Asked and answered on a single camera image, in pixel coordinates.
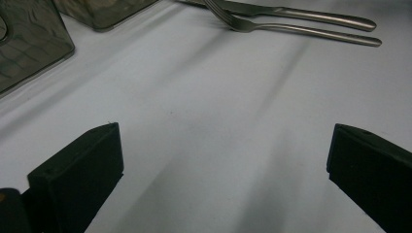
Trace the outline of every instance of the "white surface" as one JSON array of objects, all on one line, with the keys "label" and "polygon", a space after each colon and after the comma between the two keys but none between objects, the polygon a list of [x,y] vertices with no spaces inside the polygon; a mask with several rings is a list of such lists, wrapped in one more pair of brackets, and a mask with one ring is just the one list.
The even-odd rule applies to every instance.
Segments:
[{"label": "white surface", "polygon": [[[250,1],[272,5],[268,0]],[[88,129],[120,124],[124,177],[87,232],[383,232],[328,180],[335,123],[412,150],[410,1],[276,1],[367,17],[369,48],[227,30],[162,1],[106,33],[64,21],[69,60],[0,100],[0,186]]]}]

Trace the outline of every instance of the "knife handle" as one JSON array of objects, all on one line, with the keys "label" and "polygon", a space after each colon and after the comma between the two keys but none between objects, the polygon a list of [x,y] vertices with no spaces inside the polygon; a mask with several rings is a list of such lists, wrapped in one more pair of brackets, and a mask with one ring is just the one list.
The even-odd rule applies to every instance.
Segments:
[{"label": "knife handle", "polygon": [[267,13],[266,15],[308,19],[352,27],[363,31],[373,31],[373,29],[376,28],[376,23],[374,21],[363,17],[351,17],[339,14],[305,11],[285,7],[273,8],[272,11],[270,13]]}]

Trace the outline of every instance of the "fork head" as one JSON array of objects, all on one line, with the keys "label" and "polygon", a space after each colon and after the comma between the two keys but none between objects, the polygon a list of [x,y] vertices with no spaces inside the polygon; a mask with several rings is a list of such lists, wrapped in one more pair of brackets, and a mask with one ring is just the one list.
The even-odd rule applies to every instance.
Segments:
[{"label": "fork head", "polygon": [[235,17],[232,14],[225,11],[218,3],[214,0],[204,0],[206,7],[221,21],[223,21],[227,26],[229,26],[233,31],[238,32],[251,32],[254,30],[255,24],[244,20],[239,17]]}]

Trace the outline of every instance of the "fork handle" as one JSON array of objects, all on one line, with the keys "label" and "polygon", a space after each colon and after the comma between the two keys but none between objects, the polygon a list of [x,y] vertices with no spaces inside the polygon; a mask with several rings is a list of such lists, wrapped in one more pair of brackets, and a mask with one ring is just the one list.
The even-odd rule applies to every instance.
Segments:
[{"label": "fork handle", "polygon": [[373,31],[373,29],[376,28],[376,23],[374,21],[363,17],[351,17],[340,14],[305,11],[285,7],[272,8],[270,11],[266,11],[264,15],[315,20],[352,27],[363,31]]},{"label": "fork handle", "polygon": [[382,45],[382,41],[377,38],[347,34],[342,32],[327,31],[312,27],[296,26],[281,23],[263,23],[257,24],[256,27],[259,29],[283,29],[287,31],[300,32],[307,35],[328,38],[336,41],[349,42],[364,46],[379,47]]}]

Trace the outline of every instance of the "knife blade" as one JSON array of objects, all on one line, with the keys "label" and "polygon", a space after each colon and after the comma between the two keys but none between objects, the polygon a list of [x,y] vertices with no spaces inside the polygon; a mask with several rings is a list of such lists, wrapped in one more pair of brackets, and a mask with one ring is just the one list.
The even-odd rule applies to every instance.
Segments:
[{"label": "knife blade", "polygon": [[[286,7],[265,7],[248,3],[215,0],[223,9],[244,17],[275,16],[307,19],[325,23],[331,23],[346,27],[352,27],[363,31],[372,31],[376,28],[376,23],[363,17],[352,17],[332,13],[313,12]],[[193,6],[204,7],[203,0],[183,0]]]}]

